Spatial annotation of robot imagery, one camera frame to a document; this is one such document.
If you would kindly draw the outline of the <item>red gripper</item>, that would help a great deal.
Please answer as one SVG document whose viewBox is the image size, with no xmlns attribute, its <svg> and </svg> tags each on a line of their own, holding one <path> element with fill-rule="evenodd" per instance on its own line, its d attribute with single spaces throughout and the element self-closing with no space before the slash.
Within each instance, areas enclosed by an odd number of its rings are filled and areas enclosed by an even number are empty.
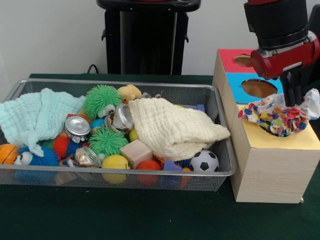
<svg viewBox="0 0 320 240">
<path fill-rule="evenodd" d="M 250 62 L 259 77 L 266 80 L 281 76 L 281 84 L 287 107 L 300 105 L 303 102 L 301 90 L 301 70 L 313 64 L 320 55 L 320 42 L 317 36 L 309 31 L 307 38 L 292 46 L 265 50 L 258 48 L 250 54 Z"/>
</svg>

